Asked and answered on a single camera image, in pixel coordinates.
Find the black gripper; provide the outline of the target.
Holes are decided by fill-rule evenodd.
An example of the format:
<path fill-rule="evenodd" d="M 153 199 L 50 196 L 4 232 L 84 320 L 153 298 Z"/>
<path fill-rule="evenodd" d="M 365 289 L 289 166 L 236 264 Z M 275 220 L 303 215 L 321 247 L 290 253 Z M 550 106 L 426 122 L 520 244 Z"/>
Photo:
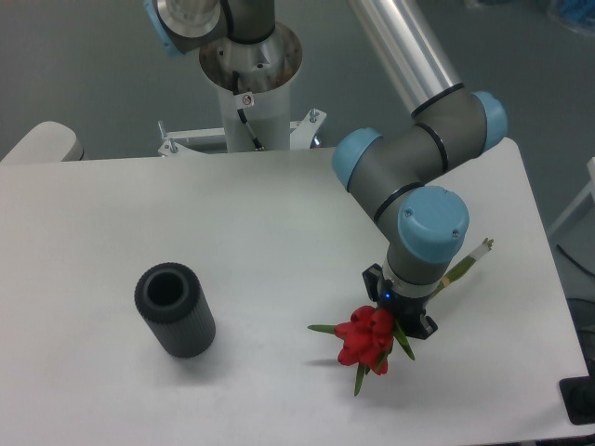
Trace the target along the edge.
<path fill-rule="evenodd" d="M 437 282 L 412 284 L 401 279 L 388 263 L 373 264 L 362 275 L 369 299 L 389 311 L 406 336 L 428 339 L 438 330 L 438 325 L 426 311 Z"/>

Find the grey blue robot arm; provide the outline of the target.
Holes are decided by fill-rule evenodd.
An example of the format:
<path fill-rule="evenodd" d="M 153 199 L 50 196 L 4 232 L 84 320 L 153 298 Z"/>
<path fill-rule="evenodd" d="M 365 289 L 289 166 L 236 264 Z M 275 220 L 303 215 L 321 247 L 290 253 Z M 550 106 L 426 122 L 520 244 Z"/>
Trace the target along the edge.
<path fill-rule="evenodd" d="M 197 51 L 219 93 L 228 151 L 286 150 L 288 91 L 302 50 L 271 1 L 148 1 L 145 11 L 172 54 Z M 337 178 L 389 243 L 364 272 L 369 298 L 409 337 L 436 331 L 426 306 L 460 250 L 469 212 L 434 180 L 497 145 L 508 132 L 502 104 L 469 92 L 413 1 L 354 1 L 351 8 L 413 119 L 399 137 L 362 128 L 337 145 Z"/>

